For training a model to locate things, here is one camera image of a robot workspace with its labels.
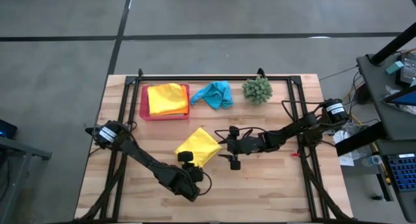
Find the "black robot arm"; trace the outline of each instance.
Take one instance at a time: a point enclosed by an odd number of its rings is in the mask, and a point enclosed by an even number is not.
[[[190,170],[193,168],[184,170],[177,166],[159,162],[138,146],[130,130],[123,124],[116,121],[108,121],[103,126],[86,131],[94,137],[94,140],[100,147],[119,150],[148,168],[159,181],[159,184],[175,195],[182,195],[189,201],[195,201],[199,195],[200,189],[195,183],[200,182],[201,179],[193,179],[194,176],[190,173]]]
[[[316,117],[315,112],[322,108],[322,115]],[[304,146],[314,146],[322,139],[322,133],[328,130],[337,131],[347,122],[348,114],[345,112],[342,101],[340,99],[329,99],[324,101],[314,109],[307,113],[304,117],[278,131],[266,131],[259,127],[237,128],[230,126],[228,130],[217,130],[215,134],[223,140],[219,143],[226,143],[227,150],[231,155],[219,155],[230,161],[231,169],[240,169],[238,160],[239,154],[249,155],[252,153],[273,152],[277,151],[286,140],[301,134]],[[253,129],[263,131],[257,134],[257,137],[250,136]],[[241,139],[238,139],[241,130],[248,130]],[[229,132],[227,138],[223,138],[219,132]]]

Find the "gray concrete floor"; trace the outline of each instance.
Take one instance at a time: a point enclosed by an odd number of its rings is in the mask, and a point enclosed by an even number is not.
[[[125,0],[0,0],[0,36],[116,35]],[[132,0],[132,34],[397,32],[416,21],[411,0]],[[115,74],[318,73],[355,66],[392,38],[123,42]],[[69,221],[75,212],[90,137],[114,42],[0,42],[0,119],[17,139],[53,151],[35,160],[15,223]],[[416,47],[412,41],[406,47]],[[356,69],[321,82],[343,97]],[[363,121],[374,108],[355,106]],[[363,221],[407,223],[397,202],[375,202],[376,177],[346,176]]]

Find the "yellow cloth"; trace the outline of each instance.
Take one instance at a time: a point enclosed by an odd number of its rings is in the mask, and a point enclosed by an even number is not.
[[[198,128],[189,138],[183,142],[176,150],[175,155],[183,151],[190,151],[194,154],[194,160],[191,162],[195,166],[202,167],[211,159],[221,146],[202,128]]]
[[[162,112],[160,114],[151,114],[151,116],[165,116],[165,115],[169,115],[169,114],[188,114],[189,98],[188,98],[188,93],[187,93],[187,87],[181,85],[181,88],[182,88],[183,95],[185,96],[185,99],[187,101],[187,105],[186,105],[185,108],[182,108],[182,109],[179,109],[179,110],[166,111],[166,112]]]
[[[165,115],[167,112],[188,107],[188,97],[184,95],[182,87],[178,84],[150,86],[148,95],[150,115]]]

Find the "wooden tabletop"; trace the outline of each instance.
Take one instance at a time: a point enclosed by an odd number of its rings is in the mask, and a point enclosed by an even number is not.
[[[322,92],[317,75],[300,76],[306,101],[321,101]],[[109,76],[99,113],[99,124],[117,120],[124,80],[125,75]],[[162,83],[166,82],[140,82],[139,93],[142,85]],[[177,83],[189,84],[192,96],[209,81]],[[243,81],[229,82],[234,100],[231,108],[214,110],[201,100],[190,107],[188,120],[144,121],[138,115],[139,94],[135,111],[137,128],[133,131],[139,146],[157,160],[179,166],[174,150],[198,127],[219,141],[214,130],[228,129],[230,125],[278,130],[292,122],[280,103],[281,100],[289,99],[286,82],[270,81],[273,96],[268,103],[260,106],[253,106],[244,99],[242,83]],[[129,92],[124,119],[128,117],[132,89],[133,87]],[[313,110],[314,107],[308,105],[308,110]],[[231,171],[225,158],[214,156],[203,168],[213,180],[212,189],[193,203],[163,188],[150,171],[129,158],[119,221],[310,221],[300,159],[291,156],[297,148],[296,138],[291,138],[279,151],[241,155],[240,171]],[[223,145],[223,150],[219,153],[228,154],[226,145]],[[75,217],[85,214],[103,191],[110,154],[109,150],[99,150],[88,159]],[[322,143],[317,147],[317,154],[325,189],[343,212],[352,216],[335,148]],[[209,181],[204,179],[197,185],[201,191],[205,191]],[[321,216],[316,190],[314,197]]]

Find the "blue cloth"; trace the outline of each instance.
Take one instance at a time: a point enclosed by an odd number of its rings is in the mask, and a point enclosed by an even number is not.
[[[229,108],[233,105],[231,88],[229,87],[228,81],[214,81],[208,84],[192,97],[190,103],[193,105],[201,98],[216,110],[218,110],[220,106],[222,108]]]

